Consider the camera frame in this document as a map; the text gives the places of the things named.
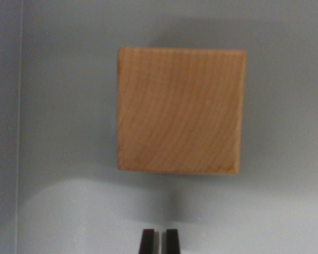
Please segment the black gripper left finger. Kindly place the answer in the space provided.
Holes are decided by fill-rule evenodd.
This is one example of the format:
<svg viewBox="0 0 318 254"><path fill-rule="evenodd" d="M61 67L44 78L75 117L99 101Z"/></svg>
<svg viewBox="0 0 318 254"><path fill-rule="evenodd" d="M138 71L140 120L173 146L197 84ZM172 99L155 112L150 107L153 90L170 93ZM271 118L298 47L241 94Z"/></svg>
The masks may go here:
<svg viewBox="0 0 318 254"><path fill-rule="evenodd" d="M159 251L159 236L154 229L143 229L139 254L156 254Z"/></svg>

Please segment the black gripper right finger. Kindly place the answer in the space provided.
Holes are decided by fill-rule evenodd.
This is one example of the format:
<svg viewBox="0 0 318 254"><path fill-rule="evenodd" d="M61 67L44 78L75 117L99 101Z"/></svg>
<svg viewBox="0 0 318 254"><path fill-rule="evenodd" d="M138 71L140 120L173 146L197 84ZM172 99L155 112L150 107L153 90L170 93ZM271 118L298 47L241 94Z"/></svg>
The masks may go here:
<svg viewBox="0 0 318 254"><path fill-rule="evenodd" d="M161 254L181 253L178 229L167 229L161 237Z"/></svg>

